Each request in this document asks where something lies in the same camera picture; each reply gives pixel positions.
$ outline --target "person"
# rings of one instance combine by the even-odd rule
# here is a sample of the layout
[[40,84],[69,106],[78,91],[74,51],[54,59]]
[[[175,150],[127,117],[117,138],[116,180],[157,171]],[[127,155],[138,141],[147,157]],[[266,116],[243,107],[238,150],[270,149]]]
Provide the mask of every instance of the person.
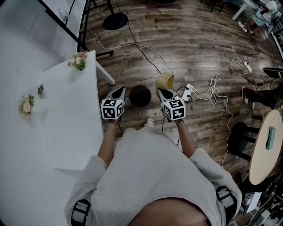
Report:
[[273,110],[276,103],[283,101],[283,82],[273,90],[254,91],[243,86],[241,92],[245,104],[250,100],[251,109],[255,108],[255,102],[259,102]]
[[261,26],[263,26],[268,21],[271,21],[273,14],[277,12],[277,4],[274,0],[267,0],[267,3],[259,1],[261,5],[260,8],[256,11],[255,15],[252,16],[251,20],[246,24],[242,24],[241,21],[238,22],[239,26],[243,29],[244,32],[249,30],[250,33],[256,33]]
[[174,122],[183,152],[153,128],[151,118],[140,130],[127,129],[116,144],[117,121],[109,122],[97,156],[90,157],[66,204],[68,225],[226,225],[219,197],[234,201],[226,205],[233,217],[241,205],[239,188],[198,147],[184,121]]

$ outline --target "wall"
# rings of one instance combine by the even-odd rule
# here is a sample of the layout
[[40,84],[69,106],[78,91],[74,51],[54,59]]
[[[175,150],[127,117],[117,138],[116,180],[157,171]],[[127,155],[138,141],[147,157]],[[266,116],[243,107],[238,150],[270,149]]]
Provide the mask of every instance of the wall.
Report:
[[76,45],[37,0],[6,0],[0,50],[0,219],[6,226],[64,226],[79,172],[51,166],[40,117],[23,120],[17,105],[38,74],[68,59]]

